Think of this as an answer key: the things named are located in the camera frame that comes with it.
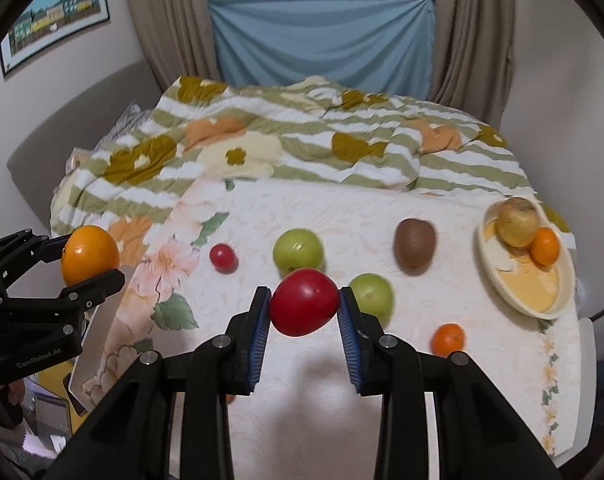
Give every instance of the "headboard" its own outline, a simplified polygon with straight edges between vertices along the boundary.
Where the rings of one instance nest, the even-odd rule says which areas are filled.
[[[82,92],[16,148],[6,167],[45,226],[50,220],[53,190],[64,177],[64,163],[73,148],[93,149],[131,101],[153,108],[161,94],[146,61],[135,63]]]

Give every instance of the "painting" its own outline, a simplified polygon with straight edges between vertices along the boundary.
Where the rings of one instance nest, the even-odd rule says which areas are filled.
[[[79,30],[109,19],[106,0],[33,0],[0,45],[4,75]]]

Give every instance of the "blue fabric sheet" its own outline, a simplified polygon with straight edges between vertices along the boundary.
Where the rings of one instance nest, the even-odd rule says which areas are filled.
[[[211,0],[217,62],[235,85],[318,74],[350,88],[425,98],[433,0]]]

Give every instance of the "brown curtain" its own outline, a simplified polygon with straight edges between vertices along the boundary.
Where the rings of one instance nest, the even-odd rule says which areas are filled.
[[[429,99],[499,127],[512,79],[515,0],[435,0]]]
[[[128,7],[163,88],[181,75],[219,79],[207,0],[128,0]]]

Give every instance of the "metal bolt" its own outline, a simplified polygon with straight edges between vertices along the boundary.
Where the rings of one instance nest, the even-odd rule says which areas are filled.
[[[466,366],[468,364],[468,355],[464,352],[455,352],[451,355],[451,361],[457,366]]]
[[[216,335],[211,342],[215,348],[226,348],[231,344],[231,341],[232,339],[229,336],[226,334],[221,334]]]
[[[143,352],[142,355],[140,355],[140,362],[143,365],[152,365],[157,361],[157,356],[157,352],[153,350],[147,350],[146,352]]]
[[[384,334],[383,336],[380,336],[378,341],[384,348],[393,348],[394,346],[397,346],[397,338],[392,335]]]

